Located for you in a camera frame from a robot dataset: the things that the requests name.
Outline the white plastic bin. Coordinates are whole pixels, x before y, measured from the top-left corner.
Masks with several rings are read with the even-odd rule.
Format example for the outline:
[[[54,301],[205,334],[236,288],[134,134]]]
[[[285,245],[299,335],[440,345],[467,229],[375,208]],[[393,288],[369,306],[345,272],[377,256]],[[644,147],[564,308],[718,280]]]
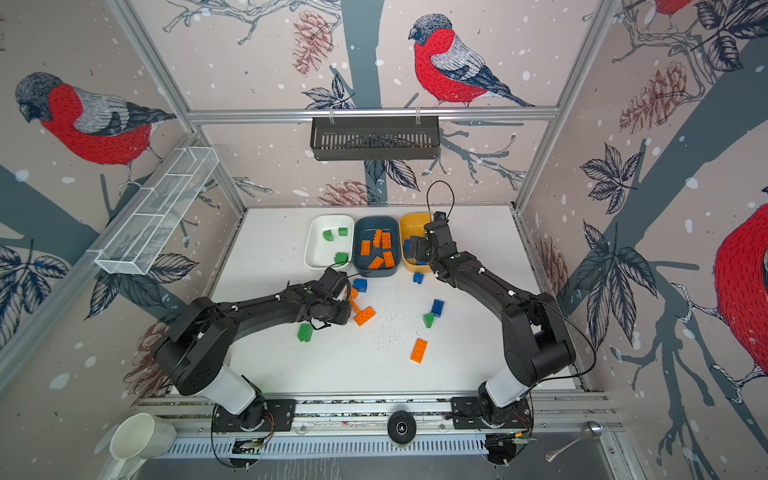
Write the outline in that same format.
[[[304,263],[312,270],[325,270],[334,267],[349,271],[352,267],[354,220],[348,215],[321,215],[315,218],[309,227],[306,241]],[[343,266],[334,264],[337,252],[349,256]]]

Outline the blue lego brick mid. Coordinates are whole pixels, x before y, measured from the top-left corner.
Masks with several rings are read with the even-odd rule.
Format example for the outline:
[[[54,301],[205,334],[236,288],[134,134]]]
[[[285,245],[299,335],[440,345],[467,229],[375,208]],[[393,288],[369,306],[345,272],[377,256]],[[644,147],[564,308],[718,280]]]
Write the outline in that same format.
[[[434,317],[439,318],[442,314],[443,307],[444,307],[444,302],[442,300],[435,299],[432,304],[431,314]]]

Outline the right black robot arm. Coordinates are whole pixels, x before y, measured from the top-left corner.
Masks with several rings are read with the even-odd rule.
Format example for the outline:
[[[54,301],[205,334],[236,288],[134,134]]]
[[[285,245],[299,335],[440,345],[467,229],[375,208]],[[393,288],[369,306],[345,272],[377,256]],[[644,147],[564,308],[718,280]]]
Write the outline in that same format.
[[[506,414],[541,381],[576,360],[576,350],[554,297],[518,288],[488,270],[477,257],[459,251],[446,213],[438,211],[411,239],[409,252],[429,264],[436,278],[463,291],[493,313],[501,324],[505,366],[478,388],[481,415]]]

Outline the yellow plastic bin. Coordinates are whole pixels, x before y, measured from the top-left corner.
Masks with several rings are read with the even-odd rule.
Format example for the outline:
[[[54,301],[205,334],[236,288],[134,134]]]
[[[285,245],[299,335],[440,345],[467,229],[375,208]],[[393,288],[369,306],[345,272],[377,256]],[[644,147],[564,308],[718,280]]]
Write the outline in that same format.
[[[405,268],[411,273],[421,273],[424,275],[432,273],[428,264],[420,265],[414,259],[408,257],[406,249],[406,242],[410,241],[412,237],[425,236],[424,226],[430,221],[431,217],[427,212],[408,213],[399,221],[402,261]]]

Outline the dark teal plastic bin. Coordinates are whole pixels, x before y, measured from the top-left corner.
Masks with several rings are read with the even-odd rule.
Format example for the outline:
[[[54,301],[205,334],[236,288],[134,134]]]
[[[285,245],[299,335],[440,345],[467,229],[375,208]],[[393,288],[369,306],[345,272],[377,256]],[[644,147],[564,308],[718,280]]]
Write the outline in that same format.
[[[376,230],[381,230],[382,234],[385,232],[391,234],[392,248],[390,250],[384,250],[382,246],[380,248],[373,247],[373,239]],[[363,240],[371,241],[371,254],[369,256],[360,255],[360,248]],[[401,260],[399,241],[398,224],[394,218],[389,216],[368,216],[357,220],[354,225],[352,265],[364,277],[377,278],[392,276],[396,272]],[[382,255],[384,251],[392,252],[396,262],[394,268],[385,268]]]

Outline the green lego brick lone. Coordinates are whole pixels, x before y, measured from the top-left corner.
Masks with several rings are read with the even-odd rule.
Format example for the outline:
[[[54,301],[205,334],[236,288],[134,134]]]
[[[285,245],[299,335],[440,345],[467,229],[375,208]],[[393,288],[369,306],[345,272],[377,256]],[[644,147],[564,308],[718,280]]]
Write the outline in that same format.
[[[314,328],[309,323],[302,323],[299,327],[297,338],[300,342],[310,342],[313,336]]]

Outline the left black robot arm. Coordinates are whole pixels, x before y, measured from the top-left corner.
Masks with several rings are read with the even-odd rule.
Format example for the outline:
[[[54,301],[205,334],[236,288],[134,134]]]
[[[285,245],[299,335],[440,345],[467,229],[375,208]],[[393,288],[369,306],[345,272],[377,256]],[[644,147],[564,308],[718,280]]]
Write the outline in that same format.
[[[241,416],[263,401],[257,387],[225,364],[230,346],[284,324],[307,324],[314,330],[344,325],[351,314],[350,287],[346,273],[328,267],[318,280],[288,284],[251,300],[197,298],[154,344],[152,357],[180,394],[203,396]]]

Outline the orange lego brick lone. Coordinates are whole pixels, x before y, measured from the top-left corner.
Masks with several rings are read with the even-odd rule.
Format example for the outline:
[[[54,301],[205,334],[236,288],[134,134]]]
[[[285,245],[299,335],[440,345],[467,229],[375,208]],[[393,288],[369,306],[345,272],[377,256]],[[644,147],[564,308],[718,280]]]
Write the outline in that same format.
[[[413,346],[410,360],[417,364],[421,364],[426,353],[428,342],[424,339],[418,338]]]

